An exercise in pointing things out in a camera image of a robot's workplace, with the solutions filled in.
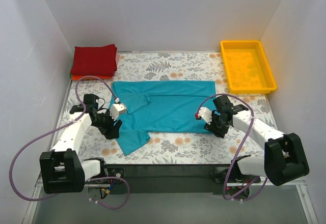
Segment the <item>teal t-shirt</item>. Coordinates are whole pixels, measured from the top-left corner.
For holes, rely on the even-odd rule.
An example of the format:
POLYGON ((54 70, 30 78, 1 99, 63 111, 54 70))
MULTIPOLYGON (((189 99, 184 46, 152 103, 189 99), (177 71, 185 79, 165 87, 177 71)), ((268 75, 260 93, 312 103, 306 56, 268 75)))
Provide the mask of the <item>teal t-shirt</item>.
POLYGON ((144 146, 151 132, 208 133, 195 113, 215 94, 213 81, 116 81, 112 90, 127 107, 117 139, 124 155, 144 146))

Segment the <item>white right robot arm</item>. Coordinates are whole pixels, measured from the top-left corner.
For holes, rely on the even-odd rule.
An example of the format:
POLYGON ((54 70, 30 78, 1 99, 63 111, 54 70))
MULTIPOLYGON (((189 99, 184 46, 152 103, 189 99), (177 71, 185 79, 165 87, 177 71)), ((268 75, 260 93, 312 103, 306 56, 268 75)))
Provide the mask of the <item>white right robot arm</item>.
POLYGON ((227 95, 216 97, 213 103, 214 110, 201 106, 196 115, 197 119, 205 121, 205 130, 223 138, 233 127, 264 150, 262 157, 237 157, 230 165, 233 176, 265 177, 273 185, 280 186, 309 174, 308 161, 297 134, 285 134, 270 127, 254 118, 248 105, 234 105, 227 95))

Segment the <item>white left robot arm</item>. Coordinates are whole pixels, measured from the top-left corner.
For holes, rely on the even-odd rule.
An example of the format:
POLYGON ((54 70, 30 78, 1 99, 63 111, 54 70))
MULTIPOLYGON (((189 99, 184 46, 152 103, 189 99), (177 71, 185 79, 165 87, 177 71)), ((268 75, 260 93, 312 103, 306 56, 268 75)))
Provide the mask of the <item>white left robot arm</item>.
POLYGON ((114 102, 101 113, 99 97, 85 94, 83 103, 70 110, 72 125, 65 128, 57 143, 40 156, 40 168, 44 191, 47 194, 81 192, 85 182, 107 176, 103 158, 80 160, 78 152, 90 127, 95 127, 107 139, 118 139, 122 121, 119 115, 127 108, 114 102))

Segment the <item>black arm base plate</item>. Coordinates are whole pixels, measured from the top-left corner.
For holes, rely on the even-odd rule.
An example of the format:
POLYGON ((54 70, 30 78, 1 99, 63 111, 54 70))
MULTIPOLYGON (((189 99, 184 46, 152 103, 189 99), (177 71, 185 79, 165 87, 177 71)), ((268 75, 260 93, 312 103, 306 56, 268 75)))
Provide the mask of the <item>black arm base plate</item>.
POLYGON ((131 193, 222 194, 229 164, 106 164, 109 177, 126 180, 131 193))

